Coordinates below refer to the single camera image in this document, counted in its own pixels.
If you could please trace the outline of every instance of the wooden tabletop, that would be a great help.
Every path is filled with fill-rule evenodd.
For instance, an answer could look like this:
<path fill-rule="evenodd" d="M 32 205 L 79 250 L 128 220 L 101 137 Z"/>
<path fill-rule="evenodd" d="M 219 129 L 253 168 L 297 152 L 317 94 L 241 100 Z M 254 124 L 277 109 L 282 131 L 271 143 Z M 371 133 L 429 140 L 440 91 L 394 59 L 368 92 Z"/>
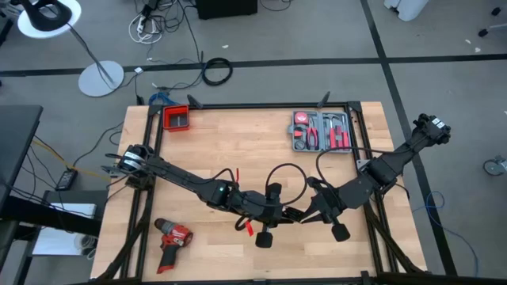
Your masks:
<path fill-rule="evenodd" d="M 393 150 L 382 105 L 379 102 L 363 102 L 362 107 L 372 148 Z M 325 110 L 343 111 L 339 108 Z M 188 131 L 163 132 L 160 156 L 201 177 L 211 177 L 223 168 L 239 168 L 239 184 L 243 191 L 264 193 L 268 173 L 284 162 L 296 163 L 308 176 L 316 177 L 316 154 L 294 152 L 291 148 L 287 133 L 291 114 L 292 110 L 288 108 L 191 111 Z M 128 108 L 118 154 L 123 154 L 131 144 L 142 143 L 146 120 L 147 107 Z M 155 118 L 152 143 L 157 122 Z M 327 154 L 321 159 L 321 168 L 326 179 L 334 185 L 344 184 L 356 177 L 352 154 Z M 300 173 L 291 168 L 277 171 L 271 182 L 282 184 L 282 201 L 293 199 L 303 187 Z M 122 184 L 114 185 L 109 195 L 120 189 Z M 309 189 L 292 206 L 306 210 L 313 195 L 314 192 Z M 133 190 L 127 188 L 108 202 L 91 277 L 100 275 L 123 245 L 132 197 Z M 386 195 L 384 203 L 392 237 L 417 266 L 425 268 L 405 192 L 394 187 Z M 159 275 L 156 271 L 162 256 L 159 247 L 162 233 L 153 226 L 156 218 L 180 223 L 194 233 L 192 243 L 178 251 L 175 269 Z M 143 281 L 351 277 L 359 276 L 364 270 L 374 276 L 375 267 L 362 208 L 346 210 L 338 218 L 349 229 L 351 238 L 348 241 L 336 242 L 331 226 L 320 222 L 279 225 L 271 230 L 272 248 L 259 249 L 254 244 L 255 236 L 249 237 L 246 231 L 234 229 L 237 215 L 213 210 L 190 191 L 158 178 Z M 261 229 L 258 222 L 252 224 L 256 232 Z M 138 249 L 136 245 L 132 250 L 130 276 L 134 275 Z M 384 267 L 388 268 L 383 243 L 381 253 Z"/>

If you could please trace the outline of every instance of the red container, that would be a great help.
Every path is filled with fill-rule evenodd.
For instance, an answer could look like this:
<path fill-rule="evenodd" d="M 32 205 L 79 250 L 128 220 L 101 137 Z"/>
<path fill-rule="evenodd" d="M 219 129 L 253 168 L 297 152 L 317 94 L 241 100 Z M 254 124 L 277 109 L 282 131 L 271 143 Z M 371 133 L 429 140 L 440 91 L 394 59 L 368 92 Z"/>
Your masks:
<path fill-rule="evenodd" d="M 168 131 L 186 131 L 190 126 L 188 105 L 164 108 L 164 128 Z"/>

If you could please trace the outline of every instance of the black box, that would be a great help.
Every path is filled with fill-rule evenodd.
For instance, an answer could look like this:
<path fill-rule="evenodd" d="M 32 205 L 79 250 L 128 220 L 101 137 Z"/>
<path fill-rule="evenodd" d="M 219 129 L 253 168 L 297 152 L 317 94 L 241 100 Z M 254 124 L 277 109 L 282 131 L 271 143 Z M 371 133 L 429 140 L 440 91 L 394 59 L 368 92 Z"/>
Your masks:
<path fill-rule="evenodd" d="M 257 12 L 257 0 L 196 0 L 199 19 L 251 15 Z"/>

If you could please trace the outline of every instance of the cordless drill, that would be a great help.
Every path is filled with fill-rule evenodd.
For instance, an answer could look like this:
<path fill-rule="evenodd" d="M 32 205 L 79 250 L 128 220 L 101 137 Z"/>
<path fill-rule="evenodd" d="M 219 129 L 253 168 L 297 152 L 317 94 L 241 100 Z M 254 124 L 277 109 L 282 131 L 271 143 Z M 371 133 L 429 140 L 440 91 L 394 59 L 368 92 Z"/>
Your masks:
<path fill-rule="evenodd" d="M 162 236 L 162 244 L 160 248 L 163 251 L 157 274 L 163 273 L 165 270 L 173 269 L 176 263 L 176 251 L 180 247 L 185 247 L 192 241 L 193 233 L 182 225 L 168 221 L 163 218 L 155 220 L 155 227 L 164 235 Z"/>

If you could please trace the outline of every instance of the white lamp base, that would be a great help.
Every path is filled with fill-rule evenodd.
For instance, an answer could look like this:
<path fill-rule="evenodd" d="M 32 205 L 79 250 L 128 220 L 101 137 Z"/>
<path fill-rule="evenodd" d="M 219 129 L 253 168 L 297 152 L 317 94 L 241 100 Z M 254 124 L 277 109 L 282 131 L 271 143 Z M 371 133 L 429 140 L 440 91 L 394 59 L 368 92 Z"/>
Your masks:
<path fill-rule="evenodd" d="M 98 66 L 94 63 L 88 66 L 79 76 L 79 89 L 85 95 L 90 97 L 105 96 L 115 91 L 123 82 L 125 73 L 120 64 L 104 60 L 101 61 L 101 65 L 111 77 L 112 82 L 108 80 L 104 72 L 99 73 Z"/>

